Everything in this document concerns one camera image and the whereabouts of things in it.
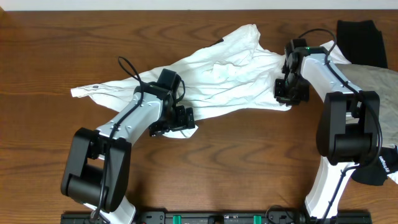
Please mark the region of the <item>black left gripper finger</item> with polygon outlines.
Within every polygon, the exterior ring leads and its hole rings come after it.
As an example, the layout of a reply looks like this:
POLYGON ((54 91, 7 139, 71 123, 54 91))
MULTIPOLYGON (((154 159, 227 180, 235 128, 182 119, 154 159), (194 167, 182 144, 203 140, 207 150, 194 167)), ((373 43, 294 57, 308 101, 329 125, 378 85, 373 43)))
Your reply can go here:
POLYGON ((174 129, 179 130, 186 126, 186 111, 184 106, 177 106, 175 108, 175 127, 174 129))
POLYGON ((186 125, 187 125, 187 129, 193 129, 195 127, 193 108, 186 109, 186 125))

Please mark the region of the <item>white t-shirt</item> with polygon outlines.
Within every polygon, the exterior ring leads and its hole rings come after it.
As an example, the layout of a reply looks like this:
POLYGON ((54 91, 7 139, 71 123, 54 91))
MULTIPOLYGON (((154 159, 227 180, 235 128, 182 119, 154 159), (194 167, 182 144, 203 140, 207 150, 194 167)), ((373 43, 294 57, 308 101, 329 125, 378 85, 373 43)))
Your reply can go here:
MULTIPOLYGON (((263 49, 260 36, 257 27, 248 24, 223 37, 221 42, 171 65, 144 73, 132 70, 125 80, 76 87, 71 94, 88 96, 119 114, 142 82, 156 82, 166 68, 177 72, 184 82, 184 86, 178 87, 177 96, 182 97, 180 105, 193 108, 195 121, 246 108, 287 111, 289 107, 274 98, 275 80, 282 76, 285 58, 263 49)), ((196 128, 195 125, 193 129, 164 135, 189 138, 196 128)))

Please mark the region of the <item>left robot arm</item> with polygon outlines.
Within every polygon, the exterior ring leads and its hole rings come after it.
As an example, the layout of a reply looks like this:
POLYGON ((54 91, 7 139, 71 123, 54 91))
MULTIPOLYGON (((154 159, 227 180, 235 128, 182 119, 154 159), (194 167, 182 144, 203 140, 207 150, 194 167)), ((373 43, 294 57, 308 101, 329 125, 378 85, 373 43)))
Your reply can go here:
POLYGON ((193 110, 180 105, 184 82, 142 82, 132 101, 113 119, 73 136, 61 193, 92 209, 90 223, 132 223, 135 206, 125 196, 133 145, 151 136, 193 129, 193 110))

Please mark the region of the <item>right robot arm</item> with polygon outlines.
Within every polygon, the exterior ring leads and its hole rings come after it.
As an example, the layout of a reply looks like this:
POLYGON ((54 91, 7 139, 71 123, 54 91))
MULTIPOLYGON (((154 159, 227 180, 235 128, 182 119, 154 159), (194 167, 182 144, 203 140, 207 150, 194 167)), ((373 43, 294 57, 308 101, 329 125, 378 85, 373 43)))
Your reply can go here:
POLYGON ((338 203, 353 172, 377 161, 381 152, 380 98, 352 84, 324 47, 303 39, 285 46, 283 78, 275 81, 274 97, 287 106, 309 99, 312 86, 323 102, 316 133, 320 166, 305 208, 296 223, 338 223, 338 203))

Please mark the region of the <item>black garment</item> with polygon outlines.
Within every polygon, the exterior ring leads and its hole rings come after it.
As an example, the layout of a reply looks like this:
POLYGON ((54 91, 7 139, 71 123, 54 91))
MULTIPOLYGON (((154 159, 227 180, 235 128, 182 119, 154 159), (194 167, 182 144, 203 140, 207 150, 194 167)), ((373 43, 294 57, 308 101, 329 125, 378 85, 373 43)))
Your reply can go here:
POLYGON ((339 20, 336 31, 337 46, 351 63, 388 68, 382 32, 372 20, 339 20))

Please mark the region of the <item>grey garment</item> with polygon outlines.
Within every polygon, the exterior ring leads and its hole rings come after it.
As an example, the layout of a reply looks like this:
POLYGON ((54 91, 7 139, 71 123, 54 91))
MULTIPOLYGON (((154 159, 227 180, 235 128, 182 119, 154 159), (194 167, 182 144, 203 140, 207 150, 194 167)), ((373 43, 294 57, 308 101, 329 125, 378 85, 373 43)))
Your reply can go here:
POLYGON ((397 72, 367 65, 338 64, 337 67, 356 86, 379 95, 383 146, 397 146, 397 72))

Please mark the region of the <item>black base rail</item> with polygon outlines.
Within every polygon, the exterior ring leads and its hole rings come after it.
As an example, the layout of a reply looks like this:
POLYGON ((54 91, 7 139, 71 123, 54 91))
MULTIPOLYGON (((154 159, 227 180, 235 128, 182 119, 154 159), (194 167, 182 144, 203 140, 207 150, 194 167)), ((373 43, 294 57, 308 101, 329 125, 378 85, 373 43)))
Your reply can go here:
MULTIPOLYGON (((137 224, 265 224, 265 223, 321 223, 303 212, 284 208, 271 208, 264 213, 170 213, 162 211, 141 212, 126 221, 111 221, 105 215, 91 222, 88 213, 64 213, 61 224, 77 223, 137 223, 137 224)), ((372 224, 368 212, 339 212, 337 216, 327 218, 323 223, 337 224, 372 224)))

